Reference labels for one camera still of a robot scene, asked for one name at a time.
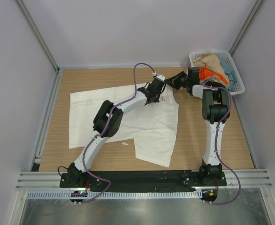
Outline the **white t shirt red print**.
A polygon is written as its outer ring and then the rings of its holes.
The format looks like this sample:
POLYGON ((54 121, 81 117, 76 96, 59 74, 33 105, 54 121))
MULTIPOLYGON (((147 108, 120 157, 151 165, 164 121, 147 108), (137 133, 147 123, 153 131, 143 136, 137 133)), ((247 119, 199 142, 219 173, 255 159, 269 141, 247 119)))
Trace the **white t shirt red print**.
MULTIPOLYGON (((134 90, 134 85, 127 85, 71 93, 69 148, 84 147, 89 142, 93 120, 105 100, 122 100, 134 90)), ((137 159, 169 167, 176 142, 178 108, 172 88, 166 86, 158 103, 138 107, 124 115, 117 134, 108 142, 133 139, 137 159)))

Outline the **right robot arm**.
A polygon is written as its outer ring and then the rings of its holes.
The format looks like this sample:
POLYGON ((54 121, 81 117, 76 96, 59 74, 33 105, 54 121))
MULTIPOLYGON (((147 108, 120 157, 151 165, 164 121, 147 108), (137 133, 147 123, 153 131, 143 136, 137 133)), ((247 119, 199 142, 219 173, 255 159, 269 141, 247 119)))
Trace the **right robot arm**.
POLYGON ((221 144, 225 122, 232 108, 232 96, 223 84, 214 81, 216 75, 205 67, 189 67, 187 72, 182 71, 165 80, 169 87, 176 90, 186 88, 189 94, 202 99, 201 113, 206 122, 206 150, 198 177, 205 186, 225 186, 222 169, 228 169, 221 160, 221 144))

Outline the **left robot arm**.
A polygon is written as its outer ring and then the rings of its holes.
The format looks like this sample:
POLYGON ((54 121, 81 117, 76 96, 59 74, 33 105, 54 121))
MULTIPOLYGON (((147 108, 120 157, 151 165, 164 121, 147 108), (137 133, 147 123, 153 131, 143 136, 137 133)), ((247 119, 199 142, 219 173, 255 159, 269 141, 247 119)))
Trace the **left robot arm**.
POLYGON ((148 85, 135 88, 134 94, 119 101, 106 100, 102 103, 93 120, 89 142, 67 169, 69 181, 74 186, 81 187, 86 183, 93 160, 103 144, 118 132, 123 116, 136 108, 158 103, 165 87, 165 76, 156 75, 148 85))

